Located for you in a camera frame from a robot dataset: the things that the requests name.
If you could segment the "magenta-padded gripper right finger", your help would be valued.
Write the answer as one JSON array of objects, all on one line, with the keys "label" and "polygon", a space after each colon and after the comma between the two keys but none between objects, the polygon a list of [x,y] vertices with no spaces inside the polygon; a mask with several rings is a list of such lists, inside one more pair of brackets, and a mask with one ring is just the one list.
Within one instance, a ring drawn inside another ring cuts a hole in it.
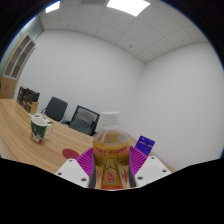
[{"label": "magenta-padded gripper right finger", "polygon": [[170,174],[171,171],[156,156],[146,156],[140,150],[130,147],[129,183],[131,188],[143,187]]}]

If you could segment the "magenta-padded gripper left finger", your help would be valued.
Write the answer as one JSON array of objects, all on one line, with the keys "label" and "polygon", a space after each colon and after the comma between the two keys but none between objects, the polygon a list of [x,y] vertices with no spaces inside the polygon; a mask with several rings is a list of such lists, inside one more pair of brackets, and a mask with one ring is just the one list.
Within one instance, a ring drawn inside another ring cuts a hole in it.
[{"label": "magenta-padded gripper left finger", "polygon": [[96,171],[93,149],[88,149],[76,159],[67,159],[55,175],[81,187],[94,188]]}]

